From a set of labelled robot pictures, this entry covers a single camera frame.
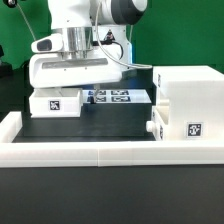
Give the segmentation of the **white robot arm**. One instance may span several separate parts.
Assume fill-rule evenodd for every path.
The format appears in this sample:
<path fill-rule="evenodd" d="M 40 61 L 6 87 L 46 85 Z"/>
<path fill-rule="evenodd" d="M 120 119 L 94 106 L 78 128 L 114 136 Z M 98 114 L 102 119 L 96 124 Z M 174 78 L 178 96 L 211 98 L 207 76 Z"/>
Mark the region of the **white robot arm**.
<path fill-rule="evenodd" d="M 51 34 L 32 43 L 29 80 L 36 92 L 118 82 L 146 69 L 132 62 L 126 27 L 136 24 L 147 0 L 48 0 Z"/>

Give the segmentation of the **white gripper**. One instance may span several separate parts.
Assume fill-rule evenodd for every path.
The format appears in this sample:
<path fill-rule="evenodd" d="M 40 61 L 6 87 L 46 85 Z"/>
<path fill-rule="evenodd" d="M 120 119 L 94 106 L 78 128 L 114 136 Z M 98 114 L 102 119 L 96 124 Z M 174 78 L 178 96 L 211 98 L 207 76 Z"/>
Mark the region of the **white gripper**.
<path fill-rule="evenodd" d="M 93 46 L 91 32 L 55 32 L 32 43 L 29 80 L 35 89 L 120 81 L 123 69 Z M 95 89 L 91 104 L 96 103 Z"/>

